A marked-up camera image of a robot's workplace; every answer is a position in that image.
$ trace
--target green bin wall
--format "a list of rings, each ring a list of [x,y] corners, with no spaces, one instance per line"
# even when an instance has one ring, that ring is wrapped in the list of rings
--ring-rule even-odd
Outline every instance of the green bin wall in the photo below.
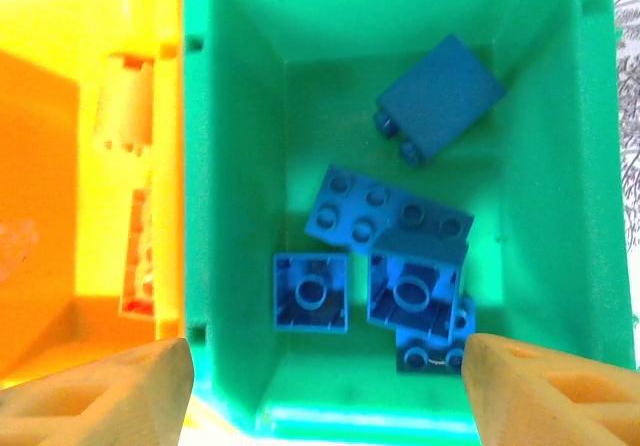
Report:
[[[460,377],[400,375],[351,254],[344,336],[273,330],[272,256],[329,163],[476,216],[478,330],[633,365],[611,0],[185,0],[188,337],[196,394],[257,436],[477,444]],[[449,33],[507,96],[422,168],[376,96]]]

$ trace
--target orange plastic bin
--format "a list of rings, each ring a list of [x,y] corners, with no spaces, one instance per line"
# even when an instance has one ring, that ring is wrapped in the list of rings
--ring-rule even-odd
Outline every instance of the orange plastic bin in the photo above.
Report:
[[[180,10],[0,0],[0,387],[182,334]]]

